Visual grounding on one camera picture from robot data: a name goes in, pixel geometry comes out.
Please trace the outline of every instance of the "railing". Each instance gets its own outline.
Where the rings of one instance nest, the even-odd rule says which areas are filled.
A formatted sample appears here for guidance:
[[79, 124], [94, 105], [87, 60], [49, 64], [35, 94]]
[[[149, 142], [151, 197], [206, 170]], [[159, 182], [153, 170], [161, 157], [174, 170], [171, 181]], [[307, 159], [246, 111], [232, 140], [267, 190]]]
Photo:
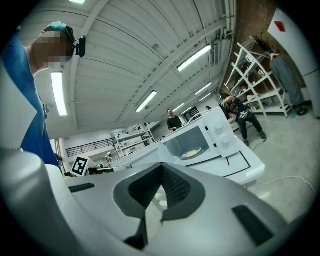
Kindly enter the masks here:
[[66, 152], [68, 154], [68, 157], [73, 157], [76, 155], [80, 155], [86, 152], [98, 150], [107, 146], [113, 146], [115, 138], [108, 138], [105, 140], [100, 140], [97, 142], [81, 145], [81, 146], [75, 146], [71, 148], [67, 148]]

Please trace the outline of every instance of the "white shelving unit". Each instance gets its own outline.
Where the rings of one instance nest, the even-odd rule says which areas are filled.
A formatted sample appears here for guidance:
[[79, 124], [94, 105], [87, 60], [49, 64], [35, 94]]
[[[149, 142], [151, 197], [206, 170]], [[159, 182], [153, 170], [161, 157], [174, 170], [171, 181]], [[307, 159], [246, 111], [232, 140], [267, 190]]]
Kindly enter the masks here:
[[[139, 137], [141, 138], [140, 141], [129, 143], [129, 140], [139, 138]], [[132, 148], [134, 146], [137, 146], [145, 142], [148, 142], [150, 145], [154, 143], [155, 138], [152, 135], [151, 131], [148, 129], [147, 131], [141, 131], [133, 134], [123, 135], [121, 137], [116, 137], [115, 140], [116, 140], [116, 143], [113, 145], [114, 150], [116, 151], [117, 154], [121, 153], [122, 156], [124, 156], [125, 155], [124, 150], [127, 150], [129, 148]]]
[[[233, 69], [225, 85], [228, 86], [228, 83], [231, 83], [236, 78], [235, 74], [240, 75], [241, 78], [237, 81], [234, 87], [230, 89], [230, 92], [232, 93], [233, 96], [239, 98], [248, 92], [252, 92], [254, 98], [244, 102], [243, 104], [248, 105], [252, 103], [258, 103], [258, 109], [255, 109], [255, 108], [251, 109], [253, 113], [262, 113], [266, 118], [267, 118], [267, 113], [283, 113], [284, 116], [287, 118], [288, 112], [292, 109], [292, 107], [291, 107], [291, 104], [284, 103], [285, 98], [287, 102], [289, 102], [286, 92], [283, 90], [282, 87], [276, 87], [274, 81], [271, 78], [272, 71], [267, 72], [265, 68], [261, 65], [262, 60], [264, 58], [270, 58], [270, 55], [268, 52], [265, 52], [264, 54], [259, 54], [251, 51], [254, 46], [254, 43], [255, 41], [251, 40], [249, 43], [245, 45], [241, 45], [240, 43], [237, 44], [240, 47], [240, 51], [237, 54], [234, 53], [237, 56], [237, 60], [235, 63], [231, 63], [231, 65], [233, 66]], [[248, 58], [251, 61], [251, 64], [247, 68], [247, 70], [243, 73], [241, 71], [241, 64], [244, 63], [246, 58]], [[256, 68], [260, 69], [260, 72], [262, 72], [262, 77], [258, 81], [250, 82], [249, 76], [252, 74], [252, 72], [258, 75]], [[272, 90], [270, 90], [266, 86], [265, 84], [266, 80], [268, 80], [272, 85]], [[245, 89], [244, 91], [237, 94], [236, 89], [243, 82], [247, 83], [248, 89]], [[255, 90], [255, 87], [261, 83], [263, 83], [264, 88], [266, 90], [264, 94], [258, 94]]]

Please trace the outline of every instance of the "jeans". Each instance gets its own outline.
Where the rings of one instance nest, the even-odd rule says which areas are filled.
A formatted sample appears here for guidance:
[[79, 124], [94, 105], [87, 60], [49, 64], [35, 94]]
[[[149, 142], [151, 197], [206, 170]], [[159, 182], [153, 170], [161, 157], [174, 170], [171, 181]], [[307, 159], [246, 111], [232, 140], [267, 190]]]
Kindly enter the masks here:
[[247, 125], [246, 125], [247, 121], [251, 122], [253, 124], [253, 126], [256, 128], [258, 133], [262, 132], [262, 128], [261, 128], [259, 121], [257, 120], [257, 118], [255, 117], [255, 115], [253, 113], [249, 112], [246, 118], [244, 118], [244, 119], [238, 118], [236, 120], [236, 122], [238, 123], [238, 125], [240, 127], [240, 131], [241, 131], [241, 134], [242, 134], [242, 137], [244, 140], [246, 140], [248, 138], [248, 131], [247, 131]]

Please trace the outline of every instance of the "floor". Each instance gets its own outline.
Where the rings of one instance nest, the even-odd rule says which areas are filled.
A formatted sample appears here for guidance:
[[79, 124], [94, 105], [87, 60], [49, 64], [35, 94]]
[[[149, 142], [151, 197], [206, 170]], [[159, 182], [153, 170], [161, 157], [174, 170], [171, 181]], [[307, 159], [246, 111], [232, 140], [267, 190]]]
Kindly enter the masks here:
[[[252, 125], [248, 125], [250, 148], [265, 164], [265, 174], [251, 184], [248, 190], [276, 209], [290, 223], [303, 215], [311, 206], [316, 193], [300, 178], [275, 179], [301, 176], [317, 191], [320, 179], [320, 120], [313, 117], [312, 109], [304, 116], [283, 114], [263, 115], [257, 118], [268, 136], [262, 140]], [[239, 130], [235, 132], [242, 139]], [[161, 215], [150, 204], [146, 211], [149, 240], [161, 228]]]

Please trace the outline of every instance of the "person in blue shirt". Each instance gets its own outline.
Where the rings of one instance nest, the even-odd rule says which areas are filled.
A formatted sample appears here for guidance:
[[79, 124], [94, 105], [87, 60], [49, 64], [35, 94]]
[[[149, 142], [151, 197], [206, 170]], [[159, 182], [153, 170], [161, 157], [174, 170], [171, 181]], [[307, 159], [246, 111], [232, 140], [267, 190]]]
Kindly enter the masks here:
[[21, 148], [38, 155], [45, 164], [59, 167], [50, 144], [45, 108], [37, 91], [35, 75], [54, 63], [64, 63], [72, 58], [75, 41], [73, 30], [60, 21], [53, 22], [27, 47], [20, 42], [19, 32], [20, 27], [6, 45], [2, 61], [14, 84], [37, 111]]
[[221, 99], [223, 99], [222, 105], [225, 107], [227, 113], [235, 115], [235, 121], [239, 124], [243, 142], [247, 147], [249, 147], [249, 140], [246, 122], [251, 122], [253, 124], [260, 134], [262, 141], [265, 142], [267, 140], [267, 135], [262, 130], [262, 127], [255, 115], [249, 111], [240, 100], [236, 97], [229, 96], [228, 94], [223, 94]]

